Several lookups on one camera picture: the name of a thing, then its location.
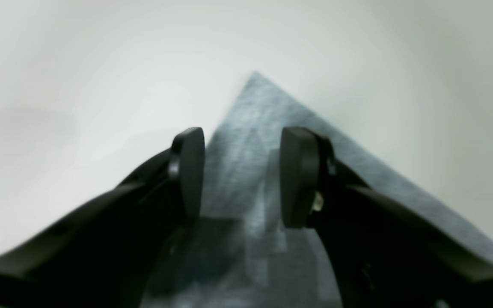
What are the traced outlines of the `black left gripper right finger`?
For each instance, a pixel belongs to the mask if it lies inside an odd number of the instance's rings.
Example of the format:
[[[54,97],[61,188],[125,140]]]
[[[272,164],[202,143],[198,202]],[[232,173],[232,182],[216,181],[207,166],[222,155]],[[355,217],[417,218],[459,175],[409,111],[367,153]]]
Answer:
[[[280,137],[286,228],[311,228],[345,308],[493,308],[493,262],[407,206],[376,192],[303,127]]]

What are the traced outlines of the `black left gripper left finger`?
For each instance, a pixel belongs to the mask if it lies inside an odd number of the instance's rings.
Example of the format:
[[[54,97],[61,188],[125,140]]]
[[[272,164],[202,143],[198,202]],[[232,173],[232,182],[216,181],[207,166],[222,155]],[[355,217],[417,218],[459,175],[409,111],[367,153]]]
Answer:
[[[137,308],[161,248],[199,217],[204,131],[0,255],[0,307]]]

